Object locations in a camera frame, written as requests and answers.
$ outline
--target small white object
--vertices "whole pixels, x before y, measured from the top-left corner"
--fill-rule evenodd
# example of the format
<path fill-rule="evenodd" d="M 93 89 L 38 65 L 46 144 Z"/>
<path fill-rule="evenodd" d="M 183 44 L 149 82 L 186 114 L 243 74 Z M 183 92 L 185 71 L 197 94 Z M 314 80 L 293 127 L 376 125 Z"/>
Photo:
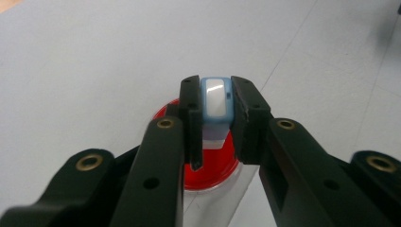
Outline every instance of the small white object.
<path fill-rule="evenodd" d="M 226 95 L 222 79 L 206 81 L 206 112 L 210 117 L 224 116 L 226 110 Z"/>
<path fill-rule="evenodd" d="M 203 107 L 203 149 L 221 149 L 234 119 L 231 80 L 205 78 L 200 81 Z"/>

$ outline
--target red object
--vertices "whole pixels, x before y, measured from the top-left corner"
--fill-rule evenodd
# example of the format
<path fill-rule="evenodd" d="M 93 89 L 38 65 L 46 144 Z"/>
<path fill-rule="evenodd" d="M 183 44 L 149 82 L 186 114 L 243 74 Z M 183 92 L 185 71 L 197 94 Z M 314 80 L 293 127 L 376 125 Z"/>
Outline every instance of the red object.
<path fill-rule="evenodd" d="M 178 105 L 179 99 L 169 104 Z M 166 113 L 164 106 L 153 119 L 162 117 Z M 189 164 L 185 164 L 184 188 L 186 190 L 199 191 L 212 188 L 224 182 L 238 166 L 238 160 L 234 156 L 233 138 L 229 132 L 222 149 L 204 149 L 203 167 L 193 171 Z"/>

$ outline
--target screw hole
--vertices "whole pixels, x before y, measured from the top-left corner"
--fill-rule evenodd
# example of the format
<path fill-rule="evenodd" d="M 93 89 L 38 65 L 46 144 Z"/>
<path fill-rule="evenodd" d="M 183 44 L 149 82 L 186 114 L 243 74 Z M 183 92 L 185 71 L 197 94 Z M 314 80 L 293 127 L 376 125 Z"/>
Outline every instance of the screw hole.
<path fill-rule="evenodd" d="M 389 160 L 385 157 L 369 156 L 366 158 L 366 161 L 371 167 L 378 169 L 380 171 L 383 171 L 383 172 L 393 173 L 397 169 L 395 164 L 391 160 Z"/>
<path fill-rule="evenodd" d="M 100 166 L 103 157 L 98 154 L 88 154 L 77 161 L 76 169 L 79 171 L 89 171 Z"/>
<path fill-rule="evenodd" d="M 338 191 L 340 189 L 340 185 L 333 181 L 333 180 L 325 180 L 323 182 L 324 186 L 327 187 L 328 189 L 334 190 L 334 191 Z"/>
<path fill-rule="evenodd" d="M 144 181 L 144 187 L 147 190 L 154 189 L 154 188 L 158 187 L 159 184 L 160 184 L 160 182 L 159 182 L 159 179 L 157 179 L 157 178 L 148 178 Z"/>
<path fill-rule="evenodd" d="M 277 125 L 285 130 L 293 130 L 295 129 L 295 124 L 288 120 L 279 120 Z"/>
<path fill-rule="evenodd" d="M 157 122 L 157 126 L 162 129 L 168 129 L 173 126 L 174 122 L 170 119 L 162 119 Z"/>

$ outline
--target white floor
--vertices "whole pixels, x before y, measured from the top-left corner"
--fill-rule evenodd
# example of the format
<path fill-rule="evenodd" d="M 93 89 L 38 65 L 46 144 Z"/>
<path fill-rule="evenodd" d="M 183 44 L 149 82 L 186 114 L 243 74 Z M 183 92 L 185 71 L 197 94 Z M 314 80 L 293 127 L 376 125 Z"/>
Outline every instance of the white floor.
<path fill-rule="evenodd" d="M 138 145 L 197 74 L 250 79 L 275 116 L 343 160 L 361 149 L 401 159 L 399 4 L 37 0 L 1 13 L 0 214 L 37 200 L 76 152 Z M 254 169 L 185 196 L 184 226 L 274 226 Z"/>

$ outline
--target black plastic part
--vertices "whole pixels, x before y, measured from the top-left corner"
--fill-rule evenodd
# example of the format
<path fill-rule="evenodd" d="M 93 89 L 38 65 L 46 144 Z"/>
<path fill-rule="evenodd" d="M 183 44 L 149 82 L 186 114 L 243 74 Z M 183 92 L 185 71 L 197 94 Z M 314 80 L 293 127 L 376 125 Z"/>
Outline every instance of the black plastic part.
<path fill-rule="evenodd" d="M 110 226 L 183 225 L 183 123 L 152 120 Z"/>
<path fill-rule="evenodd" d="M 360 151 L 348 173 L 394 225 L 401 226 L 401 163 L 386 154 Z"/>
<path fill-rule="evenodd" d="M 179 117 L 183 122 L 185 162 L 193 170 L 203 166 L 202 105 L 200 77 L 193 76 L 181 82 Z"/>
<path fill-rule="evenodd" d="M 100 165 L 91 170 L 78 170 L 78 160 L 89 154 L 100 155 Z M 113 155 L 102 149 L 87 149 L 72 156 L 36 203 L 9 209 L 1 218 L 0 226 L 87 226 L 88 219 L 91 224 L 102 226 L 91 209 L 93 201 L 105 192 L 113 166 Z"/>
<path fill-rule="evenodd" d="M 270 128 L 259 174 L 277 226 L 393 226 L 301 124 Z"/>
<path fill-rule="evenodd" d="M 235 157 L 243 164 L 259 165 L 266 144 L 270 106 L 247 79 L 231 77 L 233 83 L 235 119 L 231 127 Z"/>
<path fill-rule="evenodd" d="M 166 116 L 177 116 L 178 117 L 178 105 L 175 104 L 167 104 L 166 107 Z"/>

